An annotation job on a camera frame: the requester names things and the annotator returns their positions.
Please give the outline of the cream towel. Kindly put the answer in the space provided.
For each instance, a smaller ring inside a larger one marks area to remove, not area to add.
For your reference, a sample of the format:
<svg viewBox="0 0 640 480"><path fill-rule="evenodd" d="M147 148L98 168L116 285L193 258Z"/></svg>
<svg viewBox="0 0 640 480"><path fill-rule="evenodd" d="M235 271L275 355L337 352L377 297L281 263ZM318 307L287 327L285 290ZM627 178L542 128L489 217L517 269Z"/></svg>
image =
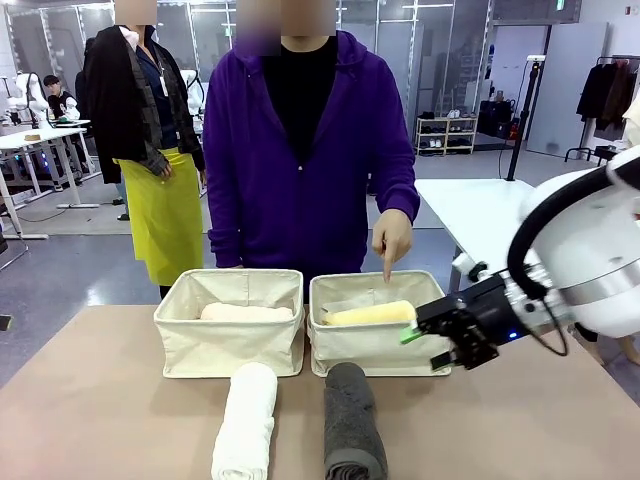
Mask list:
<svg viewBox="0 0 640 480"><path fill-rule="evenodd" d="M227 322L286 322L294 317L291 309L263 306L241 306L227 303L210 303L200 314L201 320Z"/></svg>

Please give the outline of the black coat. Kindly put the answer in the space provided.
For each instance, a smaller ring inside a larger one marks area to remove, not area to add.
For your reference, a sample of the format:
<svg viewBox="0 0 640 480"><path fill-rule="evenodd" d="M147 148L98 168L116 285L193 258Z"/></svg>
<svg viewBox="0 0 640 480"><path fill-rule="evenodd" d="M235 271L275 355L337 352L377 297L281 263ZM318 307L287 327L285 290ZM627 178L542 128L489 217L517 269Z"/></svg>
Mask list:
<svg viewBox="0 0 640 480"><path fill-rule="evenodd" d="M113 25L99 31L87 50L82 70L84 112L91 121L103 182L116 184L118 160L147 158L143 94L134 76L134 50L125 38L129 30Z"/></svg>

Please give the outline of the yellow apron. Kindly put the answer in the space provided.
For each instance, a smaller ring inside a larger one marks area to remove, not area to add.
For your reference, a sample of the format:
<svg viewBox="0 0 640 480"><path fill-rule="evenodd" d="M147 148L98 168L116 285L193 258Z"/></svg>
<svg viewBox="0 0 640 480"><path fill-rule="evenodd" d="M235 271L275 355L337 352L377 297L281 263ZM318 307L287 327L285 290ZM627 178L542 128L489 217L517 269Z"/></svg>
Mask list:
<svg viewBox="0 0 640 480"><path fill-rule="evenodd" d="M162 152L171 167L163 179L137 162L117 160L126 186L135 258L150 281L170 287L203 267L203 222L198 172L190 154Z"/></svg>

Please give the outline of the white side table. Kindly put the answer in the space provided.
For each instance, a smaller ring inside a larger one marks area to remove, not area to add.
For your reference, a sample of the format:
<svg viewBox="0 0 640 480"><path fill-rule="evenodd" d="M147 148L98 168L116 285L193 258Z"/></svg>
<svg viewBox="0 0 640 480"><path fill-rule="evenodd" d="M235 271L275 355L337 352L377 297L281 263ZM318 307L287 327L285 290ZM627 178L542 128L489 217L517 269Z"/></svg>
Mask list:
<svg viewBox="0 0 640 480"><path fill-rule="evenodd" d="M419 179L416 189L455 242L454 255L484 262L491 273L506 267L520 226L519 208L533 192L520 180Z"/></svg>

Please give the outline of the black suitcases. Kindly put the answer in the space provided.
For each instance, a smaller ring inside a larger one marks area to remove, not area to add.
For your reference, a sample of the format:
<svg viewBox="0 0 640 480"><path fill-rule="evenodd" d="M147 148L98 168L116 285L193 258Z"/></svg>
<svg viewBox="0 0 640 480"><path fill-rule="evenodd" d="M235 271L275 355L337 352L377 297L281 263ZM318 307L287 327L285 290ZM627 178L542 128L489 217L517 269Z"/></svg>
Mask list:
<svg viewBox="0 0 640 480"><path fill-rule="evenodd" d="M514 107L514 100L483 100L480 103L477 131L491 137L507 138L511 130Z"/></svg>

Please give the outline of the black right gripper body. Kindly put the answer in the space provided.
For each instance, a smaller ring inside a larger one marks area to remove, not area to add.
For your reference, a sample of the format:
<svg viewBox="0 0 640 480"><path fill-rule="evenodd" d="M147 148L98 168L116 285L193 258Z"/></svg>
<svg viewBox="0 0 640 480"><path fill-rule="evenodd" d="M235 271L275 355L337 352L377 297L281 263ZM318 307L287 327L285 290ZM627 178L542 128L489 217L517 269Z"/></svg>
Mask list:
<svg viewBox="0 0 640 480"><path fill-rule="evenodd" d="M502 277L490 277L464 291L466 311L472 317L469 332L476 358L496 358L498 347L521 338L521 321L506 294Z"/></svg>

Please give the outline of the white background desk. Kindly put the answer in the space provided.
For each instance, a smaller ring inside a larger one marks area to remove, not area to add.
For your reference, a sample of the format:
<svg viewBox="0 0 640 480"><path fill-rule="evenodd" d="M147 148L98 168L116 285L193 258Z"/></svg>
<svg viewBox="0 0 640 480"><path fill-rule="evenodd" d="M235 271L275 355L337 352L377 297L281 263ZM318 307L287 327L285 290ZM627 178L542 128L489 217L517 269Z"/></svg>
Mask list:
<svg viewBox="0 0 640 480"><path fill-rule="evenodd" d="M21 151L25 158L25 164L28 168L36 195L31 198L31 201L39 200L49 194L51 191L42 192L36 178L35 170L33 168L30 154L35 152L39 157L45 156L48 162L49 173L54 180L54 190L61 191L63 181L56 177L57 169L51 153L51 149L54 148L58 154L62 166L66 172L66 178L69 183L71 193L74 201L69 204L58 205L58 209L82 209L82 208L97 208L97 204L83 204L80 200L80 196L76 186L76 179L73 176L71 165L68 155L66 153L66 145L69 146L70 152L74 159L78 159L76 149L71 143L71 136L74 134L80 135L81 144L85 151L87 159L90 159L86 144L84 140L84 128L49 128L49 129L31 129L28 131L22 131L0 137L0 160L10 159L15 157L18 151ZM16 207L13 199L9 193L2 171L0 170L0 193L4 199L5 206L15 231L14 234L8 235L8 240L48 240L47 234L27 234L24 235L23 229L17 215Z"/></svg>

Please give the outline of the person left forearm purple sleeve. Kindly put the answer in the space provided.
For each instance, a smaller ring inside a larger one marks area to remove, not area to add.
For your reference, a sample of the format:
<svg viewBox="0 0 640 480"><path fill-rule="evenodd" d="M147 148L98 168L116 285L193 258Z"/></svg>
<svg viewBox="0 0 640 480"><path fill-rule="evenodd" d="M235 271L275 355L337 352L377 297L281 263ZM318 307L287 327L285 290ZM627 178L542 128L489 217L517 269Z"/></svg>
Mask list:
<svg viewBox="0 0 640 480"><path fill-rule="evenodd" d="M410 224L414 223L420 208L414 164L415 155L411 147L407 147L378 155L371 171L379 211L399 210Z"/></svg>

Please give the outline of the person left hand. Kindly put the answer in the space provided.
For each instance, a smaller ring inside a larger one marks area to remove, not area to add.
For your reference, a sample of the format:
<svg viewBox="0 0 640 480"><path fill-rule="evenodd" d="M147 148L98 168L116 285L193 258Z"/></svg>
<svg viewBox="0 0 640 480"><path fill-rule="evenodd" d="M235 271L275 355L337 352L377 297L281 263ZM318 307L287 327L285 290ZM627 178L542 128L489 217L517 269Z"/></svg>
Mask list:
<svg viewBox="0 0 640 480"><path fill-rule="evenodd" d="M385 210L373 228L372 248L383 261L383 278L391 280L394 264L411 249L413 240L412 224L401 210Z"/></svg>

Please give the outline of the yellow towel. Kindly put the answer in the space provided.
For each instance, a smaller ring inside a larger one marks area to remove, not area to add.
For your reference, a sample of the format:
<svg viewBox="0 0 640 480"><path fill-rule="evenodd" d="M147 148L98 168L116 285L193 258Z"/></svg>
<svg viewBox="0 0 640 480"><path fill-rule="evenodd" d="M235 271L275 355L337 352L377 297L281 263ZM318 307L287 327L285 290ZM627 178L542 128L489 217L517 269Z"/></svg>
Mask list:
<svg viewBox="0 0 640 480"><path fill-rule="evenodd" d="M341 311L327 311L324 324L342 327L375 324L408 324L416 320L416 310L406 301L363 306Z"/></svg>

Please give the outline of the person right forearm purple sleeve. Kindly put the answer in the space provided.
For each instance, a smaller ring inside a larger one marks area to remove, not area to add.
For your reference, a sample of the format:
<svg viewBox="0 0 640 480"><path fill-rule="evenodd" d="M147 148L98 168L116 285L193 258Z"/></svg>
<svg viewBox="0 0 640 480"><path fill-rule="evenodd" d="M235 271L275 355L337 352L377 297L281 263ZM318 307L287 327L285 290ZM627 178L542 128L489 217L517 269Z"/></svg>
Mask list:
<svg viewBox="0 0 640 480"><path fill-rule="evenodd" d="M240 197L232 168L208 162L207 199L211 218L208 238L218 268L239 268L241 259Z"/></svg>

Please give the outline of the person in purple hoodie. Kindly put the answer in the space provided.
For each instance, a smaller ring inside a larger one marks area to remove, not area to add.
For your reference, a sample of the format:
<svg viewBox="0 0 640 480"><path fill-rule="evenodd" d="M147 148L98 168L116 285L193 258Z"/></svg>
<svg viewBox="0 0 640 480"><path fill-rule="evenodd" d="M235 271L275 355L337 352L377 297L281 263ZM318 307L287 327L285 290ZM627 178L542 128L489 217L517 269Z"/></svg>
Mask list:
<svg viewBox="0 0 640 480"><path fill-rule="evenodd" d="M382 214L375 158L412 149L394 75L337 28L336 0L236 0L236 8L202 139L206 167L225 162L235 174L239 268L295 270L305 280L357 273Z"/></svg>

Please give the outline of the grey towel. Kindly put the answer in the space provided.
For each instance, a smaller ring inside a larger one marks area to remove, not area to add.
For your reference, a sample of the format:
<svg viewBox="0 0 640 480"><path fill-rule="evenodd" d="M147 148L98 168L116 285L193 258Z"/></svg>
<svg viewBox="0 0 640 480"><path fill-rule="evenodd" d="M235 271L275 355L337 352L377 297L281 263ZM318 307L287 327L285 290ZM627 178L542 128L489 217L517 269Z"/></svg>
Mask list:
<svg viewBox="0 0 640 480"><path fill-rule="evenodd" d="M354 363L332 367L324 388L325 480L388 480L375 414L364 371Z"/></svg>

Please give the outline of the beige fabric basket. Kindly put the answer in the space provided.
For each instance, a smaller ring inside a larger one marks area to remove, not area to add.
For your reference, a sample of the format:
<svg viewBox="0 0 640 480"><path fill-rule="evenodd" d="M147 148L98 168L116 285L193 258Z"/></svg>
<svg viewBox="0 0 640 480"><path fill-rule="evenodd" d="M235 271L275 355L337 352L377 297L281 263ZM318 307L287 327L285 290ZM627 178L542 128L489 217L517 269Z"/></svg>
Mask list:
<svg viewBox="0 0 640 480"><path fill-rule="evenodd" d="M210 303L286 307L286 322L200 319ZM294 270L199 269L183 273L154 312L162 339L163 375L171 379L228 378L259 362L277 376L295 376L304 357L303 277Z"/></svg>
<svg viewBox="0 0 640 480"><path fill-rule="evenodd" d="M419 307L444 296L435 278L426 271L399 271L385 282L380 273L318 276L309 286L307 334L311 345L311 368L325 377L344 362L358 365L368 377L438 377L451 374L450 367L434 370L431 359L446 353L450 342L440 336L421 337L401 343L406 321L333 326L328 315L397 301Z"/></svg>

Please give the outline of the white towel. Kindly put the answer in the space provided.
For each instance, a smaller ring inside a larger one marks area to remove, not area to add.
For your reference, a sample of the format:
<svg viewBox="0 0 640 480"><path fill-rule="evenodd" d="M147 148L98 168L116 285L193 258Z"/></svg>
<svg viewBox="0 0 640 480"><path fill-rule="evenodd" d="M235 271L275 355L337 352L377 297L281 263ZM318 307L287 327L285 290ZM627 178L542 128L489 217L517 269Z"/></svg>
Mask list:
<svg viewBox="0 0 640 480"><path fill-rule="evenodd" d="M212 452L212 480L267 480L278 380L262 363L230 378L223 421Z"/></svg>

